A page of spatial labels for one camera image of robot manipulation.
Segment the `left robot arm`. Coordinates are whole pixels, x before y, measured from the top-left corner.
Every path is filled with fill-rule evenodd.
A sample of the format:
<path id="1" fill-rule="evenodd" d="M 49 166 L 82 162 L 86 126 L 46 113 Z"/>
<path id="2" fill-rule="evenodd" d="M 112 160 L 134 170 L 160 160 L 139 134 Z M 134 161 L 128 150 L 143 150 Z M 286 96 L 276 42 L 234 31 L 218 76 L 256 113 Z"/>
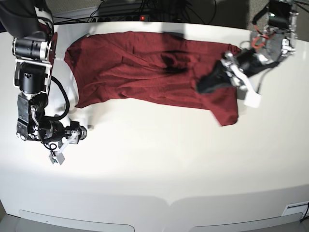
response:
<path id="1" fill-rule="evenodd" d="M 257 13 L 252 24 L 266 15 L 267 24 L 263 30 L 256 29 L 250 34 L 250 47 L 233 55 L 226 51 L 216 62 L 210 74 L 202 77 L 196 85 L 200 94 L 214 92 L 219 88 L 234 86 L 245 92 L 244 104 L 258 108 L 261 101 L 260 87 L 254 88 L 250 77 L 277 67 L 295 53 L 297 40 L 296 21 L 298 12 L 292 0 L 270 0 Z"/>

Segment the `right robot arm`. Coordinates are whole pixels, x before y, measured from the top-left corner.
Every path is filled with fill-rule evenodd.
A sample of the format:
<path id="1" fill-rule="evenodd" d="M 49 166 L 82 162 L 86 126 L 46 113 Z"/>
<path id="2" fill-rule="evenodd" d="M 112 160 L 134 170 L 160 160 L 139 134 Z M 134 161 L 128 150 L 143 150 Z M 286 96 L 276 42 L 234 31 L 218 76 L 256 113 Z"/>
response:
<path id="1" fill-rule="evenodd" d="M 62 84 L 52 76 L 57 44 L 52 13 L 44 0 L 2 0 L 0 22 L 13 37 L 14 86 L 21 91 L 16 134 L 23 141 L 42 143 L 51 162 L 61 165 L 63 150 L 86 138 L 87 130 L 76 121 L 67 127 L 60 122 L 69 113 L 70 101 Z M 59 116 L 45 115 L 51 82 L 65 100 L 65 110 Z"/>

